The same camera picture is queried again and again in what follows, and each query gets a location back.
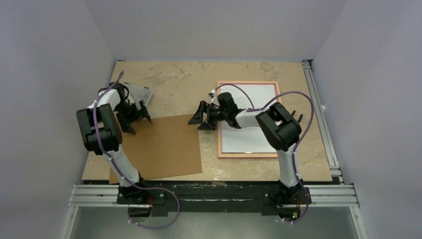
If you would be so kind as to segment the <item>clear plastic organizer box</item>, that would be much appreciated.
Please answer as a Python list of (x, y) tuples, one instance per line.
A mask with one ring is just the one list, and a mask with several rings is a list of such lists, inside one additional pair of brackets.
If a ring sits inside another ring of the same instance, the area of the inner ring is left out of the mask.
[(133, 85), (127, 82), (123, 83), (124, 86), (128, 88), (128, 100), (130, 103), (136, 105), (137, 109), (140, 110), (142, 106), (147, 107), (149, 102), (153, 97), (153, 91), (148, 87), (141, 87), (137, 85)]

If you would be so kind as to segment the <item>brown cardboard backing board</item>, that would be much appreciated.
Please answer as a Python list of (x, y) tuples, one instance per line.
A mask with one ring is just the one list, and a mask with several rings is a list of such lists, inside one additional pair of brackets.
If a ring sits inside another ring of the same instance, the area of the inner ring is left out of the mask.
[(202, 172), (199, 133), (190, 115), (156, 118), (131, 124), (135, 134), (122, 134), (129, 161), (145, 180)]

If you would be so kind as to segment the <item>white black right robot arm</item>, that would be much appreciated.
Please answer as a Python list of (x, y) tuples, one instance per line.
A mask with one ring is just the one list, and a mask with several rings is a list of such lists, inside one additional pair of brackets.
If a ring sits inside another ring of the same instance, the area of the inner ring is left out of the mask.
[(224, 121), (235, 129), (259, 127), (267, 142), (277, 152), (280, 198), (287, 203), (294, 201), (303, 189), (303, 181), (294, 158), (294, 148), (299, 143), (302, 132), (299, 122), (280, 102), (254, 111), (239, 108), (229, 92), (219, 94), (216, 99), (217, 105), (200, 101), (188, 124), (196, 124), (198, 130), (215, 130), (219, 121)]

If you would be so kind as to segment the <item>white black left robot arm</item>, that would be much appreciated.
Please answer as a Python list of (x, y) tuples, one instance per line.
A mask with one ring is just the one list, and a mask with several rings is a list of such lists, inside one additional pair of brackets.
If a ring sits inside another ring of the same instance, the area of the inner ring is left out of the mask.
[(107, 161), (118, 179), (119, 192), (129, 195), (137, 204), (148, 199), (148, 190), (123, 150), (122, 134), (136, 134), (132, 123), (152, 122), (147, 109), (151, 98), (152, 91), (148, 87), (113, 82), (99, 90), (90, 106), (76, 112), (86, 150)]

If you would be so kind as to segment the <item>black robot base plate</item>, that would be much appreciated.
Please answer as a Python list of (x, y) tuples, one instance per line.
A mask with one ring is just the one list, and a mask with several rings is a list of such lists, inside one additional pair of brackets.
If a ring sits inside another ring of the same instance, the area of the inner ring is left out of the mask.
[(169, 212), (260, 213), (295, 221), (311, 194), (300, 184), (288, 189), (279, 181), (146, 181), (119, 187), (116, 203), (145, 205), (152, 216)]

